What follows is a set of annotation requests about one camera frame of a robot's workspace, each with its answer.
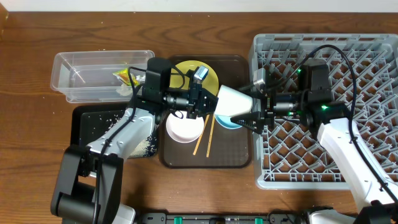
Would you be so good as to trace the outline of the white cup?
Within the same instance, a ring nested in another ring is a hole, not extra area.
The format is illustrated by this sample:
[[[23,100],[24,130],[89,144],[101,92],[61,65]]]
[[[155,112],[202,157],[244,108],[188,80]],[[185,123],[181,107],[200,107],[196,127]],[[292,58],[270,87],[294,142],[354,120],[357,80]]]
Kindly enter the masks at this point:
[[[233,117],[252,110],[252,98],[228,86],[221,85],[215,115]]]

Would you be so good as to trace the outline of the wooden chopstick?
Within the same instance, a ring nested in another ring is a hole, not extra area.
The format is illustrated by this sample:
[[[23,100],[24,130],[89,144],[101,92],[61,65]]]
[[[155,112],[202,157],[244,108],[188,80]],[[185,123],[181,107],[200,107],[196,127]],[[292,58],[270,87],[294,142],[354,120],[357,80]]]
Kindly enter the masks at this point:
[[[209,158],[209,156],[210,156],[211,144],[212,144],[212,139],[213,139],[214,125],[215,125],[215,115],[212,116],[212,120],[211,120],[211,128],[210,128],[210,134],[209,134],[209,140],[208,140],[208,147],[207,147],[207,150],[206,150],[206,157],[207,158]]]
[[[206,128],[206,125],[208,123],[209,117],[210,117],[210,115],[207,115],[206,118],[205,118],[203,130],[202,130],[201,134],[199,135],[199,137],[197,139],[197,143],[195,145],[195,149],[194,149],[194,152],[193,152],[194,156],[197,154],[197,151],[198,151],[198,148],[200,146],[201,139],[203,137],[203,133],[205,132],[205,128]]]

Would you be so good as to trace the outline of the white bowl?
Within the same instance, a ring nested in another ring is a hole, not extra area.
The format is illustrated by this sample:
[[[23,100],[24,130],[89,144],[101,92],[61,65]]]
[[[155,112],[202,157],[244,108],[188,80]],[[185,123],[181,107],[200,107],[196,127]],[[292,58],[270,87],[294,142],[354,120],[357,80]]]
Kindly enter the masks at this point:
[[[188,118],[186,111],[177,111],[175,114],[176,116],[169,114],[167,117],[168,135],[179,143],[190,143],[198,139],[204,129],[203,118]]]

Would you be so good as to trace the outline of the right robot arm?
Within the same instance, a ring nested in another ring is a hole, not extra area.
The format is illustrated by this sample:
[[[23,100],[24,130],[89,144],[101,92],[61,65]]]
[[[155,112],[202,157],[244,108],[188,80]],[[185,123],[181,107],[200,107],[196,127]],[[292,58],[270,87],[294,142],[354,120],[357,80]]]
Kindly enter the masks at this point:
[[[358,209],[357,217],[338,213],[331,207],[306,210],[296,223],[397,223],[397,184],[386,174],[361,137],[351,109],[334,101],[328,81],[329,67],[310,59],[297,69],[299,88],[276,93],[274,81],[259,70],[257,89],[260,110],[233,116],[233,123],[255,133],[274,127],[277,116],[299,116],[312,137],[329,153],[349,185]]]

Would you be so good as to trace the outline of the light blue bowl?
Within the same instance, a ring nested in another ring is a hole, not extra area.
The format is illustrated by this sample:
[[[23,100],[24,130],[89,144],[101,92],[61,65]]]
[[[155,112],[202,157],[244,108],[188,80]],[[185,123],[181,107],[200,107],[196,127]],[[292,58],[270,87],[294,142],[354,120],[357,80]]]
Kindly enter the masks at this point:
[[[216,115],[215,119],[222,127],[226,128],[226,129],[238,129],[238,128],[241,128],[241,125],[233,123],[229,116]]]

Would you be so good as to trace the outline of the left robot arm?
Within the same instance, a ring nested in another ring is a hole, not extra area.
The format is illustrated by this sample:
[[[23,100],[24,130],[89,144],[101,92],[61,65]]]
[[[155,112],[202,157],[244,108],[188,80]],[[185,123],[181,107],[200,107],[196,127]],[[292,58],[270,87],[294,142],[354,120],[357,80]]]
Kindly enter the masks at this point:
[[[67,223],[133,223],[136,212],[121,203],[124,161],[147,139],[168,113],[184,111],[188,119],[216,109],[218,98],[203,88],[203,65],[181,72],[170,60],[154,57],[143,82],[127,68],[132,97],[123,117],[85,147],[66,148],[50,204],[52,215]]]

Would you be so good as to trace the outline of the white napkin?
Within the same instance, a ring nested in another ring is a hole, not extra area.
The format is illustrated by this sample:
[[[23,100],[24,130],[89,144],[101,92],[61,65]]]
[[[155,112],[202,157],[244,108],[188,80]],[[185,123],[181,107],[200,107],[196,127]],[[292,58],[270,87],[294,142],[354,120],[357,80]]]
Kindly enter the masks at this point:
[[[134,75],[139,82],[138,86],[145,83],[145,75]],[[132,87],[125,85],[124,83],[121,84],[121,87],[116,90],[121,96],[129,96],[132,95]]]

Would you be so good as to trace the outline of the green orange snack wrapper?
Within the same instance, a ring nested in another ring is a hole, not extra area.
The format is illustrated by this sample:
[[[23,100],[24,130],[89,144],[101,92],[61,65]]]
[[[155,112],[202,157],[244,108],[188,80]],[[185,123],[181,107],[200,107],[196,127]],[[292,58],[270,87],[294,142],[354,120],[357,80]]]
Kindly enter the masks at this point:
[[[113,75],[125,85],[131,86],[138,86],[139,82],[137,81],[136,77],[128,72],[128,69],[123,69],[117,72],[113,72]]]

